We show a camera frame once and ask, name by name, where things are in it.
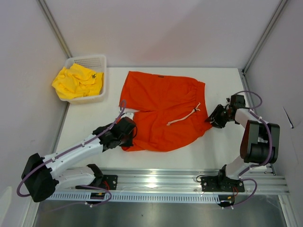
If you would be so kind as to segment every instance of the red fabric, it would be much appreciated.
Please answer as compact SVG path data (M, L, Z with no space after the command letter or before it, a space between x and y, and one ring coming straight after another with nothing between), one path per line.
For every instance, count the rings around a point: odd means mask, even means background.
M205 83L188 77L154 75L130 71L122 89L120 101L135 112L137 136L127 151L171 151L186 146L212 126L205 106ZM167 126L167 123L188 115L197 105L199 109L187 119Z

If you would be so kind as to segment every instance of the laundry basket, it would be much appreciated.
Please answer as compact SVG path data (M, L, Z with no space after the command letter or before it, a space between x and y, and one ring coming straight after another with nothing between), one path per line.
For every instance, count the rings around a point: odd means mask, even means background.
M65 62L65 68L69 69L73 63L81 65L85 68L94 70L96 72L103 72L102 78L102 89L98 96L87 96L87 97L80 97L80 98L73 98L73 99L64 99L60 98L62 101L67 101L71 104L85 104L85 103L96 103L101 102L104 100L104 95L106 92L106 57L102 54L95 54L95 55L88 55L88 56L80 56L69 58Z

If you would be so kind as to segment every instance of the robotic arm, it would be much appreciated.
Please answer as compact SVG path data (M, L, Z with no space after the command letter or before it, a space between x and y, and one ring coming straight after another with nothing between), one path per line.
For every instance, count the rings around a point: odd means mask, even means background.
M136 127L133 120L128 117L123 117L106 133L95 138L109 126L110 124L98 127L80 143L61 152L44 157L40 157L39 154L36 153L29 157L21 177L22 179L37 166L47 163L31 174L25 181L25 185L34 202L43 201L56 190L68 187L77 185L99 187L103 174L95 164L89 164L86 167L71 170L67 169L89 156L113 149L117 146L132 145L133 130Z
M252 167L275 163L278 157L279 125L262 120L246 108L242 95L232 95L227 101L226 106L218 105L206 121L219 129L231 121L241 124L245 131L240 155L232 163L224 165L217 176L200 177L204 192L233 192L233 188L244 192L241 176Z

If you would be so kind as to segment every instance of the white drawstring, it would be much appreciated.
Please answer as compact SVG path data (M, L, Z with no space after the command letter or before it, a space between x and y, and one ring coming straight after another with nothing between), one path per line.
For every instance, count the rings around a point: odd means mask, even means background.
M173 123L176 123L176 122L179 122L179 121L182 121L182 120L187 119L190 115L192 115L192 114L193 114L194 112L196 112L197 110L198 110L198 111L201 111L200 109L198 109L198 107L200 106L200 104L201 104L201 103L199 103L199 104L196 106L196 108L194 108L194 109L192 110L192 112L191 112L189 115L187 115L187 116L185 116L185 117L183 117L183 118L181 118L181 119L178 119L178 120L174 120L174 121L168 122L168 123L167 123L167 126L169 126L169 125L171 125L171 124L173 124Z

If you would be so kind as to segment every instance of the yellow fabric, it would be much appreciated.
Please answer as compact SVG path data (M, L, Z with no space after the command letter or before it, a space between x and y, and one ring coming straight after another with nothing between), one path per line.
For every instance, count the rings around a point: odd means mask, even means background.
M70 69L63 69L54 79L52 86L57 95L64 99L97 96L102 89L103 72L95 72L74 63Z

